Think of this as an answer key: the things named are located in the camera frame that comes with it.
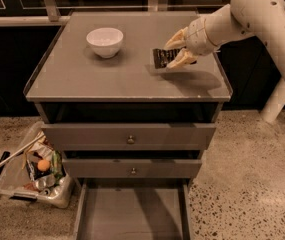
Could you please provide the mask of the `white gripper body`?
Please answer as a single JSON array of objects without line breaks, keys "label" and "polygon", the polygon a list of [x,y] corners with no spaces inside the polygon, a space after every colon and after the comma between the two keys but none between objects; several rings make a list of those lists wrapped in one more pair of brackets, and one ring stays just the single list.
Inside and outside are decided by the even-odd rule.
[{"label": "white gripper body", "polygon": [[185,47],[193,54],[206,56],[215,52],[220,45],[213,37],[214,18],[200,17],[192,21],[185,34]]}]

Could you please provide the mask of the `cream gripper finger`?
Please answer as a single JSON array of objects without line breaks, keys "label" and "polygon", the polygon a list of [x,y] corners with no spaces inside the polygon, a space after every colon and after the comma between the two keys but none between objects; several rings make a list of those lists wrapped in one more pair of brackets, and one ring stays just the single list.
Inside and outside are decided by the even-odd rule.
[{"label": "cream gripper finger", "polygon": [[164,45],[165,50],[178,49],[186,44],[186,34],[188,28],[185,27],[177,31]]},{"label": "cream gripper finger", "polygon": [[182,48],[177,56],[168,65],[168,69],[180,68],[184,65],[189,65],[197,61],[197,56],[186,48]]}]

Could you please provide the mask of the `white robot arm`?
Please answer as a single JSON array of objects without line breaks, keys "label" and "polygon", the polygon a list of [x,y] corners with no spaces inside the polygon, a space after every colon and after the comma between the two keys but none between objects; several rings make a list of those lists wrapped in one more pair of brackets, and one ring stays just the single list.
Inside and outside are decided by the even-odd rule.
[{"label": "white robot arm", "polygon": [[195,19],[165,44],[166,50],[179,51],[167,67],[189,65],[226,43],[250,36],[264,44],[285,82],[284,0],[230,0],[214,13]]}]

